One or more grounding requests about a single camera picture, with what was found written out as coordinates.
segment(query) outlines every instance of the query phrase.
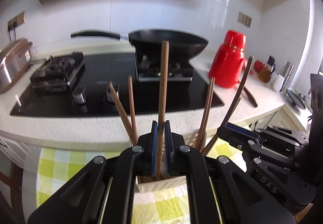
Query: black glass cooktop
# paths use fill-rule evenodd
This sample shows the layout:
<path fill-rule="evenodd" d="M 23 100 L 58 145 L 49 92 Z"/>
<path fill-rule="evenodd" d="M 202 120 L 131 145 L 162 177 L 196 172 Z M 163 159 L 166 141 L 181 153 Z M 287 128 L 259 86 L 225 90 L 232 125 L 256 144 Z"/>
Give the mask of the black glass cooktop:
<path fill-rule="evenodd" d="M 111 53 L 84 56 L 85 67 L 77 85 L 85 85 L 88 97 L 83 105 L 75 104 L 72 91 L 35 92 L 31 85 L 15 104 L 11 116 L 32 117 L 97 117 L 118 116 L 114 103 L 105 100 L 108 82 L 120 85 L 119 98 L 127 114 L 130 114 L 128 76 L 133 78 L 133 94 L 136 115 L 158 113 L 159 82 L 138 82 L 135 75 L 134 53 Z M 168 82 L 166 112 L 204 108 L 208 84 L 194 72 L 191 82 Z M 212 107 L 223 106 L 213 95 Z"/>

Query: wooden stick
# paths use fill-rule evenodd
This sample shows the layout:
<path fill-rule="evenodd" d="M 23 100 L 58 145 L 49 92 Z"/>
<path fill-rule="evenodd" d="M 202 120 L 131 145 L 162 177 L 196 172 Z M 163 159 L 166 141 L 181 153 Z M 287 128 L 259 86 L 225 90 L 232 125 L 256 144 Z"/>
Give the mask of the wooden stick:
<path fill-rule="evenodd" d="M 202 122 L 201 122 L 201 126 L 199 129 L 199 133 L 198 133 L 196 141 L 195 141 L 194 148 L 197 150 L 200 150 L 199 148 L 201 146 L 201 141 L 203 138 L 203 129 L 206 128 L 207 120 L 209 118 L 209 112 L 210 112 L 210 107 L 211 107 L 211 102 L 212 102 L 212 97 L 213 97 L 213 85 L 214 85 L 214 77 L 212 77 L 209 82 L 209 88 L 207 90 Z"/>
<path fill-rule="evenodd" d="M 117 110 L 118 110 L 118 113 L 119 113 L 120 118 L 122 120 L 122 123 L 123 123 L 128 135 L 129 135 L 129 138 L 130 138 L 132 144 L 136 145 L 135 141 L 133 140 L 132 128 L 131 128 L 131 124 L 130 124 L 130 122 L 128 120 L 128 116 L 127 116 L 126 111 L 124 110 L 124 108 L 122 106 L 122 103 L 120 102 L 120 99 L 117 96 L 117 93 L 114 90 L 114 87 L 113 87 L 111 82 L 109 83 L 109 88 L 110 88 L 110 91 L 112 93 L 114 103 L 115 103 L 115 105 L 117 107 Z"/>
<path fill-rule="evenodd" d="M 249 71 L 250 71 L 250 68 L 251 68 L 251 64 L 252 64 L 252 60 L 253 59 L 254 59 L 253 56 L 250 56 L 249 57 L 249 60 L 248 60 L 248 63 L 247 63 L 247 67 L 245 68 L 243 77 L 241 79 L 241 83 L 240 83 L 240 85 L 238 87 L 237 92 L 235 93 L 235 97 L 233 98 L 233 101 L 232 101 L 232 103 L 231 103 L 231 105 L 229 107 L 229 110 L 228 110 L 227 114 L 225 115 L 225 117 L 224 117 L 224 119 L 223 119 L 223 121 L 221 123 L 221 126 L 225 126 L 228 123 L 228 121 L 229 121 L 229 119 L 230 119 L 233 111 L 235 110 L 235 108 L 237 106 L 237 103 L 239 101 L 241 92 L 242 92 L 243 87 L 245 85 L 245 82 L 247 80 L 247 77 L 248 77 L 248 74 L 249 74 Z M 218 134 L 215 134 L 212 137 L 211 141 L 202 150 L 202 152 L 201 152 L 202 155 L 206 156 L 210 152 L 210 150 L 212 149 L 212 147 L 214 146 L 214 144 L 215 144 L 215 142 L 217 141 L 218 138 L 219 138 Z"/>
<path fill-rule="evenodd" d="M 133 90 L 132 90 L 132 76 L 128 76 L 128 92 L 129 92 L 129 106 L 130 106 L 130 117 L 131 117 L 131 126 L 133 133 L 133 140 L 135 144 L 138 143 L 138 134 L 136 126 L 136 117 L 135 117 L 135 105 L 133 103 Z"/>
<path fill-rule="evenodd" d="M 163 158 L 164 122 L 166 111 L 167 77 L 168 77 L 169 42 L 163 41 L 161 45 L 159 105 L 158 105 L 158 131 L 156 154 L 156 179 L 161 178 L 161 165 Z"/>

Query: red kettle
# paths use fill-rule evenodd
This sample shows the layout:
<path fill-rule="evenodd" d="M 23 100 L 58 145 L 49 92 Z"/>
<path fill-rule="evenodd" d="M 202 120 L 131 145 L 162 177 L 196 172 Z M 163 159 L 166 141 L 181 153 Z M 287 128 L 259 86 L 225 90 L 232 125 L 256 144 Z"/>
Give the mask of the red kettle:
<path fill-rule="evenodd" d="M 209 78 L 214 77 L 217 85 L 231 88 L 238 82 L 245 61 L 243 53 L 245 43 L 244 34 L 233 30 L 227 31 L 209 70 Z"/>

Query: white speckled countertop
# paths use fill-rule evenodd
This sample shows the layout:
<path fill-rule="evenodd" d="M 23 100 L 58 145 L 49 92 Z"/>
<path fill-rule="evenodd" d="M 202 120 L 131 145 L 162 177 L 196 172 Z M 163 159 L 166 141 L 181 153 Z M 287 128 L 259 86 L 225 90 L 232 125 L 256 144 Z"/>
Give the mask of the white speckled countertop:
<path fill-rule="evenodd" d="M 70 48 L 55 55 L 67 54 L 72 50 L 83 51 L 84 54 L 96 54 L 102 52 L 133 52 L 133 47 L 127 43 L 87 48 Z M 206 80 L 213 56 L 207 53 L 201 54 L 191 60 L 196 71 Z M 11 139 L 36 144 L 39 146 L 70 149 L 70 150 L 120 150 L 129 146 L 128 135 L 119 117 L 98 118 L 34 118 L 10 116 L 11 109 L 20 95 L 29 85 L 29 77 L 36 66 L 33 66 L 20 80 L 5 94 L 0 95 L 0 135 Z M 281 109 L 290 108 L 285 105 L 286 100 L 280 94 L 274 92 L 269 85 L 265 85 L 257 78 L 249 77 L 246 87 L 254 95 L 258 102 L 258 108 L 254 108 L 242 93 L 242 99 L 230 118 L 230 122 L 237 123 L 254 117 L 265 117 Z M 225 103 L 223 107 L 211 108 L 207 129 L 219 127 L 236 93 L 236 88 L 224 89 L 214 86 L 215 93 Z M 295 114 L 302 125 L 308 112 Z M 173 132 L 179 134 L 191 134 L 196 131 L 201 123 L 203 110 L 166 113 L 166 119 L 170 121 Z M 151 130 L 151 122 L 157 120 L 157 114 L 136 116 L 138 135 L 148 133 Z"/>

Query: electrical outlet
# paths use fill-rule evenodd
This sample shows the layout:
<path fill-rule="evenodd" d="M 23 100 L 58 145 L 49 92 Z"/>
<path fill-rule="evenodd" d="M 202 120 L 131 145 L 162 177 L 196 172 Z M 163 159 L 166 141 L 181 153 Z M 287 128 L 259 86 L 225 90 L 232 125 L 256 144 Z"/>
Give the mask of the electrical outlet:
<path fill-rule="evenodd" d="M 250 28 L 252 18 L 248 15 L 243 14 L 241 11 L 239 12 L 238 22 Z"/>
<path fill-rule="evenodd" d="M 12 18 L 10 21 L 8 21 L 8 30 L 11 31 L 14 28 L 17 28 L 18 26 L 25 23 L 25 12 L 21 12 L 16 17 Z"/>

